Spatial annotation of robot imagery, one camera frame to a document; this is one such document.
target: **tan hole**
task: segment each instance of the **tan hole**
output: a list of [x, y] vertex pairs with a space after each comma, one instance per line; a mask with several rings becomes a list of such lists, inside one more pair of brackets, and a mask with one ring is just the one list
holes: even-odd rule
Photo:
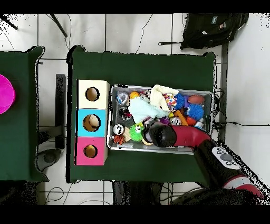
[[88, 88], [85, 92], [85, 97], [89, 101], [96, 101], [99, 99], [99, 91], [95, 87]]
[[87, 115], [84, 118], [82, 125], [88, 132], [95, 132], [100, 127], [100, 118], [95, 114]]
[[94, 158], [97, 156], [98, 149], [93, 145], [88, 145], [84, 148], [83, 153], [88, 158]]

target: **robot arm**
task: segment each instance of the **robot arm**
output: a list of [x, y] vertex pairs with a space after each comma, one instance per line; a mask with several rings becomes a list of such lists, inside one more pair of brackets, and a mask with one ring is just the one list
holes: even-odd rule
[[211, 137], [191, 126], [151, 123], [144, 132], [144, 139], [158, 147], [190, 146], [194, 157], [210, 188], [247, 190], [263, 198], [260, 190], [241, 171], [231, 155], [220, 148]]

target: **blue box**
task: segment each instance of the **blue box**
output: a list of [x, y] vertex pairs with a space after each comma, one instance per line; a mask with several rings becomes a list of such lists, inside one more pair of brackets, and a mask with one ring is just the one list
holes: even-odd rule
[[[100, 127], [89, 132], [83, 127], [83, 120], [87, 115], [96, 115], [100, 119]], [[79, 109], [78, 111], [78, 137], [105, 137], [107, 126], [107, 110], [105, 109]]]

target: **green tablecloth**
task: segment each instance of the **green tablecloth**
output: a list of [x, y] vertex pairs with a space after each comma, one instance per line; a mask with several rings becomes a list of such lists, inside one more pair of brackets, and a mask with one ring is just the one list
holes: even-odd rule
[[0, 115], [0, 180], [46, 180], [35, 167], [37, 106], [35, 65], [43, 47], [27, 52], [0, 51], [0, 74], [16, 91], [10, 109]]
[[153, 86], [160, 84], [177, 89], [213, 91], [213, 53], [195, 55], [146, 55], [111, 52], [85, 52], [74, 46], [67, 56], [69, 86], [72, 92], [71, 117], [67, 122], [67, 181], [73, 180], [124, 180], [155, 182], [206, 181], [193, 155], [109, 150], [104, 166], [75, 166], [75, 110], [76, 79], [106, 80], [109, 84]]

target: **pink bowl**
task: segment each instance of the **pink bowl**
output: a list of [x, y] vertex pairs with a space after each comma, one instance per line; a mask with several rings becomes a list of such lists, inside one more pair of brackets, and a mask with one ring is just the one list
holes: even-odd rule
[[6, 112], [15, 100], [15, 90], [11, 82], [0, 74], [0, 114]]

